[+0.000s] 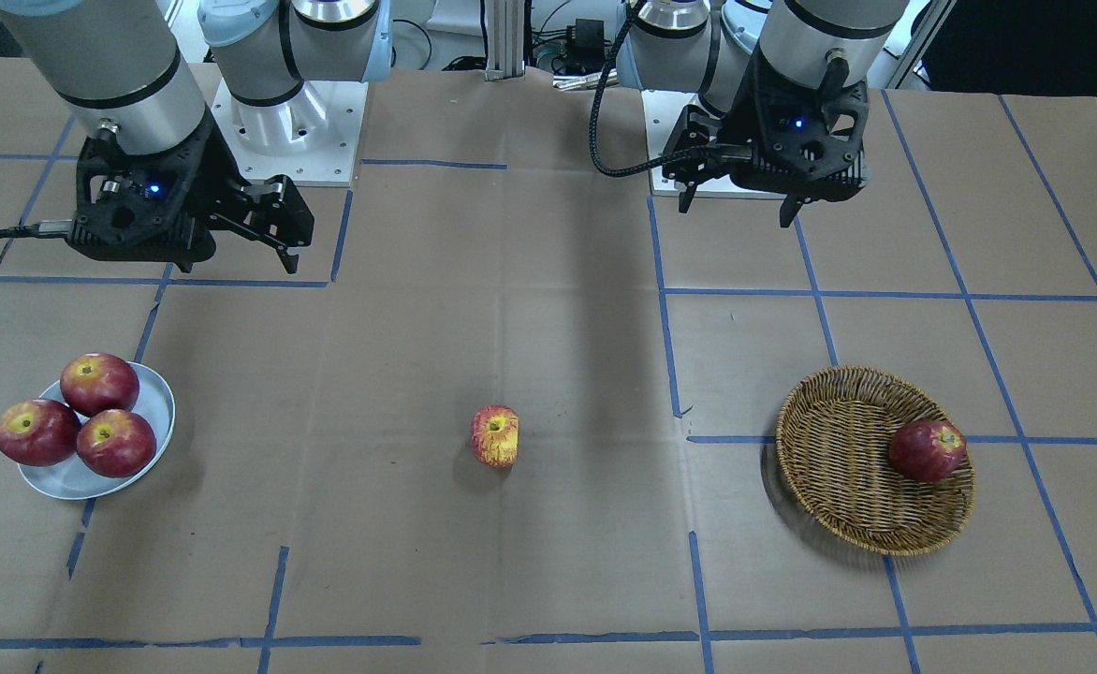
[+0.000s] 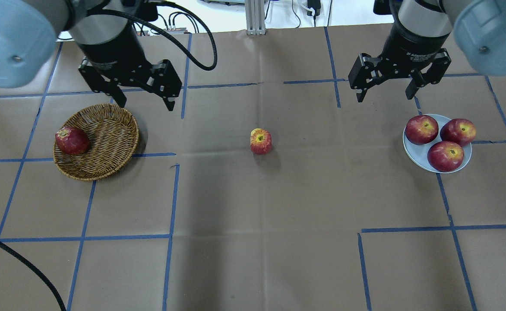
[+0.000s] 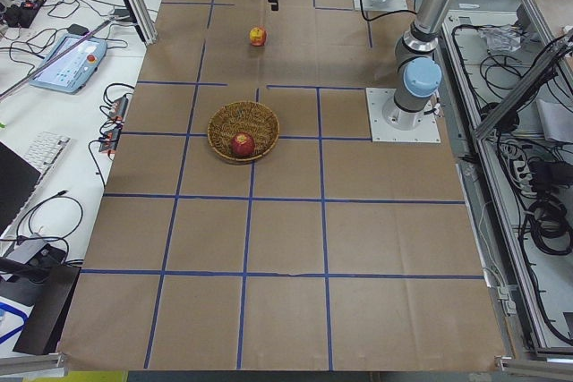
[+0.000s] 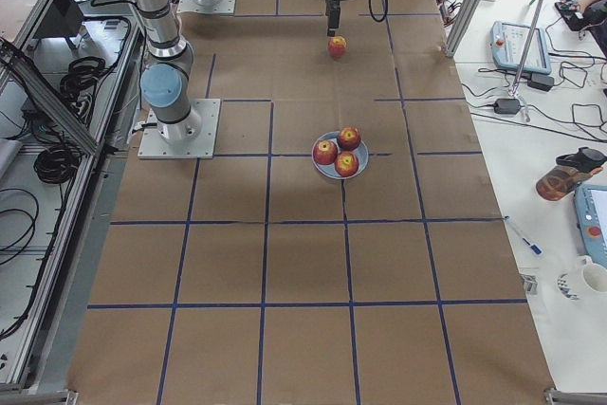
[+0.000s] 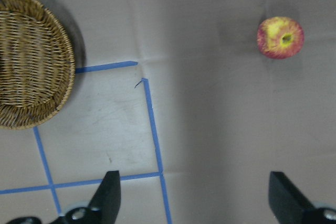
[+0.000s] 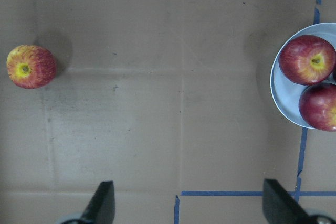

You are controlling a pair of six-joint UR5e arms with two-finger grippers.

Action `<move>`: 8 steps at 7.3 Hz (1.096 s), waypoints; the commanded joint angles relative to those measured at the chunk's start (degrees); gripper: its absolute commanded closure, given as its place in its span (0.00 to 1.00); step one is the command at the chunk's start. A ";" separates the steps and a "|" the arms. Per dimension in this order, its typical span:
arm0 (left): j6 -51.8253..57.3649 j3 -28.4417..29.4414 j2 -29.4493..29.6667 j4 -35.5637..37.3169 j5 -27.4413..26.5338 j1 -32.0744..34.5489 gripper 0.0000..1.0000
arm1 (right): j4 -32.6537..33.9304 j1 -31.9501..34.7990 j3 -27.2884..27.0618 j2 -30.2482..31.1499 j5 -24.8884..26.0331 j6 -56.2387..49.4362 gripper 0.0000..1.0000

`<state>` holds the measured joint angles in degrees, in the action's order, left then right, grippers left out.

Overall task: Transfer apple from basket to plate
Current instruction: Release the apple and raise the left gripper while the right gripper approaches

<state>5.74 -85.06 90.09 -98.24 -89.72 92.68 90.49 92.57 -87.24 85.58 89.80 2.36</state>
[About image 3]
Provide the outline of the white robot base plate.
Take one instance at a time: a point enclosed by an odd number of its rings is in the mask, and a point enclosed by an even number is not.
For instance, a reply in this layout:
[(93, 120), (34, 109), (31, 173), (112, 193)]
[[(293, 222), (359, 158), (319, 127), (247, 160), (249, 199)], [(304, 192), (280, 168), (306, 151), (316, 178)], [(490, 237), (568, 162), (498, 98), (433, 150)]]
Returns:
[(394, 89), (367, 88), (366, 105), (374, 143), (440, 144), (440, 132), (430, 98), (418, 113), (401, 110)]

